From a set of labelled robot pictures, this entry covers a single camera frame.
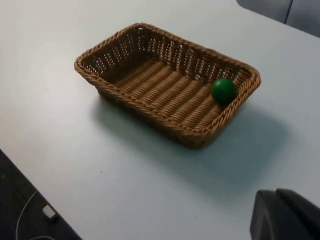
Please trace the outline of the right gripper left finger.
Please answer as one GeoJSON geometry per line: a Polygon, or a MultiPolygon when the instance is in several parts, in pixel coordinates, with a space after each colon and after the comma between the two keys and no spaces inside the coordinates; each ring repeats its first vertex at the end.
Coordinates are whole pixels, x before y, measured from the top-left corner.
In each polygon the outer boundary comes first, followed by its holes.
{"type": "Polygon", "coordinates": [[[258,190],[250,222],[252,240],[310,240],[298,216],[272,190],[258,190]]]}

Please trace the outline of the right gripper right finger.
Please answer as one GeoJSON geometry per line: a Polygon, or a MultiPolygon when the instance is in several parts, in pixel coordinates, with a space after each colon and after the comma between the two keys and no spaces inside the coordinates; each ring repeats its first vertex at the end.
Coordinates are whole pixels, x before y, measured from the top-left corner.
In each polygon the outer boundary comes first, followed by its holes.
{"type": "Polygon", "coordinates": [[[278,188],[276,193],[297,216],[313,240],[320,239],[320,208],[299,193],[278,188]]]}

